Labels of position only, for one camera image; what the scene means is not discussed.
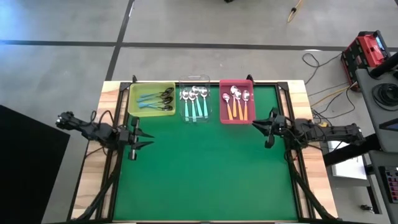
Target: cutlery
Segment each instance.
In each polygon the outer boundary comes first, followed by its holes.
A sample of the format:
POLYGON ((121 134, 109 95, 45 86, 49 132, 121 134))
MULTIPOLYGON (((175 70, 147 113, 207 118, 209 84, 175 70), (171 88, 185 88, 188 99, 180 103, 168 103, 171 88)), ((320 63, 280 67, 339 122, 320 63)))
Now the cutlery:
POLYGON ((200 94, 201 94, 201 97, 203 97, 203 112, 205 114, 205 118, 207 118, 208 117, 207 104, 206 104, 207 88, 206 87, 201 87, 200 88, 200 94))
POLYGON ((197 114, 195 112, 195 98, 196 98, 195 93, 192 90, 190 90, 188 97, 192 101, 192 120, 193 122, 196 122, 197 114))
POLYGON ((153 109, 161 109, 163 111, 170 111, 173 110, 173 107, 170 105, 166 105, 166 106, 154 106, 154 105, 148 105, 148 108, 153 108, 153 109))
POLYGON ((235 103, 235 92, 238 88, 236 86, 231 86, 231 96, 233 97, 233 115, 236 117, 236 103, 235 103))
POLYGON ((241 97, 242 97, 241 90, 236 89, 236 91, 235 91, 235 98, 236 98, 236 101, 238 102, 239 119, 240 119, 240 120, 243 120, 243 113, 242 113, 241 100, 240 100, 241 97))
POLYGON ((174 88, 168 88, 168 89, 171 89, 171 90, 169 90, 169 91, 165 90, 165 91, 162 92, 162 94, 160 94, 159 96, 154 96, 154 94, 158 94, 158 93, 153 93, 153 94, 151 94, 150 96, 148 95, 148 96, 146 96, 146 97, 138 98, 137 103, 143 102, 143 101, 146 101, 146 100, 151 100, 151 99, 154 99, 154 98, 161 98, 161 99, 164 99, 164 98, 170 96, 170 94, 174 91, 174 88))
POLYGON ((189 121, 189 112, 188 112, 188 97, 189 97, 189 92, 185 88, 182 90, 181 97, 183 100, 185 100, 185 121, 189 121))
POLYGON ((199 88, 200 87, 193 86, 192 91, 195 94, 195 98, 196 98, 197 105, 198 105, 198 114, 199 114, 199 117, 201 118, 203 116, 203 114, 201 113, 201 107, 200 107, 199 98, 198 98, 199 88))
POLYGON ((167 105, 167 104, 171 103, 172 101, 173 101, 173 98, 171 96, 168 96, 168 97, 164 98, 164 100, 159 101, 159 102, 155 102, 155 103, 139 103, 138 107, 139 108, 143 108, 143 107, 146 107, 146 106, 149 106, 149 105, 155 105, 155 104, 158 104, 158 103, 163 103, 163 104, 167 105))
MULTIPOLYGON (((174 91, 174 88, 173 87, 170 87, 170 88, 167 88, 165 91, 163 91, 163 92, 159 92, 160 93, 160 95, 170 95, 170 93, 172 93, 174 91)), ((148 96, 153 96, 153 95, 156 95, 156 94, 159 94, 159 93, 149 93, 149 94, 142 94, 142 95, 140 95, 139 97, 140 98, 145 98, 145 97, 148 97, 148 96)))
POLYGON ((229 95, 227 93, 223 93, 223 99, 226 101, 227 109, 228 109, 228 118, 232 120, 232 113, 231 113, 231 107, 229 107, 229 95))
POLYGON ((244 100, 244 118, 243 118, 243 120, 247 121, 248 120, 248 101, 250 99, 249 91, 244 90, 242 98, 244 100))

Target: black monitor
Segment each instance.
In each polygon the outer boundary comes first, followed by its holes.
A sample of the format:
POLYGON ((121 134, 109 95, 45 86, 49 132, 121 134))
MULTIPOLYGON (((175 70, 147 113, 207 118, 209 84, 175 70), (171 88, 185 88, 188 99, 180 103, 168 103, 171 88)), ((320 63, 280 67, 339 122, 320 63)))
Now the black monitor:
POLYGON ((379 128, 390 131, 398 131, 398 118, 380 124, 379 128))
POLYGON ((0 223, 42 222, 68 141, 69 134, 0 105, 0 223))

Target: red tray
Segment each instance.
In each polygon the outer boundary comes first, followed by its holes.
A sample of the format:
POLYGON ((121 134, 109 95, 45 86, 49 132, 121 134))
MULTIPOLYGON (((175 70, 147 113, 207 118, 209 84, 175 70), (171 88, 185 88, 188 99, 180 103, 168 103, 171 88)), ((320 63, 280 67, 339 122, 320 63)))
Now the red tray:
MULTIPOLYGON (((256 119, 256 109, 254 107, 253 82, 250 80, 220 80, 220 121, 222 124, 251 124, 256 119), (243 94, 244 90, 250 92, 248 100, 248 120, 239 119, 238 100, 236 100, 236 117, 232 120, 228 118, 228 109, 226 101, 223 99, 223 93, 228 93, 230 99, 228 101, 233 113, 233 97, 231 96, 231 86, 237 86, 243 94)), ((244 115, 244 100, 241 98, 242 113, 244 115)))

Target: gray floor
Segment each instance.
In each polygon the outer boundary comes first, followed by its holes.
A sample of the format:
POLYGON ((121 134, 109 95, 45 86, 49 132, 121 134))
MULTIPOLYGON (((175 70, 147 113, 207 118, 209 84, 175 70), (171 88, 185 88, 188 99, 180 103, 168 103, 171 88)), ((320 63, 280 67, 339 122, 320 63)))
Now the gray floor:
MULTIPOLYGON (((3 0, 0 40, 115 42, 128 0, 3 0)), ((398 47, 398 6, 393 0, 307 0, 295 19, 287 14, 297 1, 137 0, 125 42, 347 46, 359 31, 379 29, 389 47, 398 47)), ((0 104, 52 125, 72 110, 87 118, 96 109, 114 47, 0 45, 0 104)), ((313 69, 302 62, 309 51, 233 49, 146 49, 123 47, 113 80, 178 80, 187 74, 212 79, 307 80, 313 69)), ((311 52, 325 62, 339 52, 311 52)), ((339 60, 320 68, 307 85, 309 94, 346 82, 339 60)), ((314 103, 335 91, 311 96, 314 103)), ((362 96, 350 92, 356 109, 333 119, 334 125, 357 123, 374 132, 362 96)), ((325 104, 317 106, 322 110, 325 104)), ((325 112, 335 116, 351 108, 344 95, 325 112)), ((87 141, 72 138, 50 198, 44 222, 66 219, 87 141)), ((361 211, 369 204, 365 187, 330 177, 339 217, 348 221, 389 223, 382 215, 361 211)))

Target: green tabletop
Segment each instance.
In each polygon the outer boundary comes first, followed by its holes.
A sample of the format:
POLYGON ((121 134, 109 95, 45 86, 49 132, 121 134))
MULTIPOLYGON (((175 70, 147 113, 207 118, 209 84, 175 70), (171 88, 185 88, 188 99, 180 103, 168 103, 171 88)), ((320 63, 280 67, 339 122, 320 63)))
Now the green tabletop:
MULTIPOLYGON (((114 220, 297 220, 283 140, 266 149, 251 125, 221 124, 218 87, 211 95, 208 123, 185 123, 178 102, 174 116, 141 118, 155 143, 136 161, 125 148, 114 220)), ((274 86, 255 86, 254 99, 257 119, 281 106, 274 86)))

